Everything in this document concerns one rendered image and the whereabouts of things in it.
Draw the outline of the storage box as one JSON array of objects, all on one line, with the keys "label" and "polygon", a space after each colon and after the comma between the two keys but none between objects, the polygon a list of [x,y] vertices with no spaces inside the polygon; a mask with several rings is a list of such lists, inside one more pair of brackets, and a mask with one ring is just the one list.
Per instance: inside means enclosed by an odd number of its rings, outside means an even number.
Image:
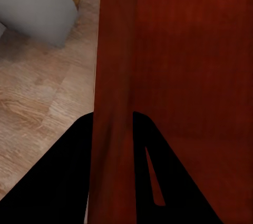
[{"label": "storage box", "polygon": [[223,224],[253,224],[253,0],[100,0],[87,224],[137,224],[134,111]]}]

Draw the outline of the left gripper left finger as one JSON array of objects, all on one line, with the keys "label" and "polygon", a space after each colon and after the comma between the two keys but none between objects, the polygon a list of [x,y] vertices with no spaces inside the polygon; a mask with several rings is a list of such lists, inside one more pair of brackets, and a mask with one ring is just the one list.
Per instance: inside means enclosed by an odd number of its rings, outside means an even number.
[{"label": "left gripper left finger", "polygon": [[0,201],[0,224],[84,224],[93,114],[78,118]]}]

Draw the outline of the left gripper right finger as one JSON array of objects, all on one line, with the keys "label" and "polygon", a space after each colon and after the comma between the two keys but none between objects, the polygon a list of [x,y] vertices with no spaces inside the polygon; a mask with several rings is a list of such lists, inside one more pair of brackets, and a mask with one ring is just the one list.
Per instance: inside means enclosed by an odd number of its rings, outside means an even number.
[{"label": "left gripper right finger", "polygon": [[[154,203],[148,153],[166,206]],[[137,224],[223,224],[154,122],[133,112]]]}]

